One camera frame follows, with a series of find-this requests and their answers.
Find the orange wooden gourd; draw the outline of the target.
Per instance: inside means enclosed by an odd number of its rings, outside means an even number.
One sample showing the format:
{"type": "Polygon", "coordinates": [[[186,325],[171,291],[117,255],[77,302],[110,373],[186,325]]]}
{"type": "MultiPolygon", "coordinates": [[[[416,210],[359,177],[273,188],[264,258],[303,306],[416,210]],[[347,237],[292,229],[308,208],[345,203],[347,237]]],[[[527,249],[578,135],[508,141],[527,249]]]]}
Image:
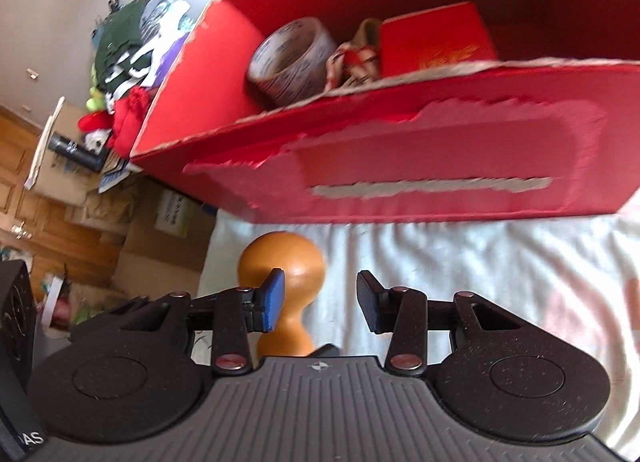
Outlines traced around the orange wooden gourd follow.
{"type": "Polygon", "coordinates": [[[311,354],[314,342],[303,325],[303,313],[318,297],[324,278],[322,252],[299,234],[269,232],[244,249],[238,263],[240,286],[254,289],[267,280],[278,286],[265,302],[271,323],[257,341],[258,358],[311,354]]]}

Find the small red gift box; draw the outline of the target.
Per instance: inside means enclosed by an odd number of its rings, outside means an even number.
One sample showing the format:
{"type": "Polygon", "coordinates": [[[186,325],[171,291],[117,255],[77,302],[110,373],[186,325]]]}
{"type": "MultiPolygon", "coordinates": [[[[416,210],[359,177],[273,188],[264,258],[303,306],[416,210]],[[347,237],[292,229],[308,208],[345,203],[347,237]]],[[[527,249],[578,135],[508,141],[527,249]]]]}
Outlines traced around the small red gift box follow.
{"type": "Polygon", "coordinates": [[[388,18],[380,25],[378,59],[382,77],[497,58],[488,30],[472,2],[388,18]]]}

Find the black cylinder bottle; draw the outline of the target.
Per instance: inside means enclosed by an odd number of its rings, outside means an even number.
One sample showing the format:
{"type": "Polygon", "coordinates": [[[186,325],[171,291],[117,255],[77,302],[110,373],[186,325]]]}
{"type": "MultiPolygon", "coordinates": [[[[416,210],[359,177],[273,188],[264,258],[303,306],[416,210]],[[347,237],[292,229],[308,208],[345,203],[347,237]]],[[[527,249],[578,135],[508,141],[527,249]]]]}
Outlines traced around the black cylinder bottle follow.
{"type": "Polygon", "coordinates": [[[100,173],[107,159],[107,151],[94,153],[59,133],[52,133],[48,149],[93,173],[100,173]]]}

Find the packing tape roll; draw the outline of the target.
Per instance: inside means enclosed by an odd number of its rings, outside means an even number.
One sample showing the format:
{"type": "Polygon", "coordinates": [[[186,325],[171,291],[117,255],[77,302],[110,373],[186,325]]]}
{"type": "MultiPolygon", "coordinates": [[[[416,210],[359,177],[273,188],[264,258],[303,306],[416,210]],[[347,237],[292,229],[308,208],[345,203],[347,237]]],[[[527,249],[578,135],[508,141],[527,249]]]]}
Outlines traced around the packing tape roll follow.
{"type": "Polygon", "coordinates": [[[299,18],[258,46],[246,77],[277,106],[290,105],[323,92],[326,61],[336,49],[318,18],[299,18]]]}

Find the cardboard boxes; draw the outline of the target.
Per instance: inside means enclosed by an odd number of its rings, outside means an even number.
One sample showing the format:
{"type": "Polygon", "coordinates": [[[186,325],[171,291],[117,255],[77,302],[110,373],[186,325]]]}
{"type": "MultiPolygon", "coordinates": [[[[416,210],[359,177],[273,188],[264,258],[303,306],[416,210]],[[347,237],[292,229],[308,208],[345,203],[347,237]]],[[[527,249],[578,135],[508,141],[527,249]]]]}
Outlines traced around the cardboard boxes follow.
{"type": "Polygon", "coordinates": [[[44,126],[25,189],[63,205],[67,223],[112,237],[122,249],[112,286],[130,296],[160,297],[173,289],[198,294],[215,216],[142,174],[126,172],[101,193],[101,176],[49,148],[55,136],[82,142],[84,115],[64,98],[44,126]]]}

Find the cartoon print bed sheet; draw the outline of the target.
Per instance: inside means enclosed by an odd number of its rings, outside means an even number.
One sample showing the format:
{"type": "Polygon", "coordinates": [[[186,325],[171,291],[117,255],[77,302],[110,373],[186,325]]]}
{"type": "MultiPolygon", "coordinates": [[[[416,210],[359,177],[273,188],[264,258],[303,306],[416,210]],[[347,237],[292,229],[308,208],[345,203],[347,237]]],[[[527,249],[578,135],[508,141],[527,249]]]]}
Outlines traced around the cartoon print bed sheet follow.
{"type": "Polygon", "coordinates": [[[318,246],[326,281],[304,322],[317,345],[384,357],[356,300],[360,271],[431,299],[471,291],[598,359],[612,383],[597,429],[639,456],[639,208],[612,216],[467,223],[296,225],[318,246]]]}

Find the large red cardboard box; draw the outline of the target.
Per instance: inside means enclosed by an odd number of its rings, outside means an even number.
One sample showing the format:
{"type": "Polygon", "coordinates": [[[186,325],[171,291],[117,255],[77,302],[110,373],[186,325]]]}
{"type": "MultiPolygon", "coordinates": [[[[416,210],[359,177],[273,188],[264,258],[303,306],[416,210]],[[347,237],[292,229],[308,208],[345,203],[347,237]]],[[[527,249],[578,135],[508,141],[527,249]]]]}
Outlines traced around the large red cardboard box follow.
{"type": "Polygon", "coordinates": [[[254,222],[611,214],[639,186],[639,0],[213,0],[154,99],[132,160],[254,222]],[[366,18],[468,2],[427,68],[275,107],[248,78],[277,29],[338,42],[366,18]]]}

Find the patterned scarf beige pouch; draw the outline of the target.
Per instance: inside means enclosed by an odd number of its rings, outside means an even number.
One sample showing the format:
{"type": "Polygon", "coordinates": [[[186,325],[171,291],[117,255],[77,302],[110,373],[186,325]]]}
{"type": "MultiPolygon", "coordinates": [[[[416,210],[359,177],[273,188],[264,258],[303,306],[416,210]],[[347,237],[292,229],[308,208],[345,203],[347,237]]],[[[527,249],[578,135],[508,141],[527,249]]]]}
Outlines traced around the patterned scarf beige pouch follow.
{"type": "Polygon", "coordinates": [[[338,46],[326,60],[325,92],[372,84],[380,79],[381,24],[377,18],[366,18],[352,40],[338,46]]]}

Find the pile of clothes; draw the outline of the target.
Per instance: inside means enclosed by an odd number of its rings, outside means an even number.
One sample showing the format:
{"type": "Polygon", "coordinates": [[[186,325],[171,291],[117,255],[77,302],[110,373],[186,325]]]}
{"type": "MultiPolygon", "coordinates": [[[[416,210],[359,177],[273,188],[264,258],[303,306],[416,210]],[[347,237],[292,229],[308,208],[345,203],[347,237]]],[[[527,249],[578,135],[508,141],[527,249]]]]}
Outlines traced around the pile of clothes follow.
{"type": "Polygon", "coordinates": [[[186,0],[119,0],[92,33],[87,114],[78,128],[89,149],[129,159],[152,100],[194,29],[186,0]]]}

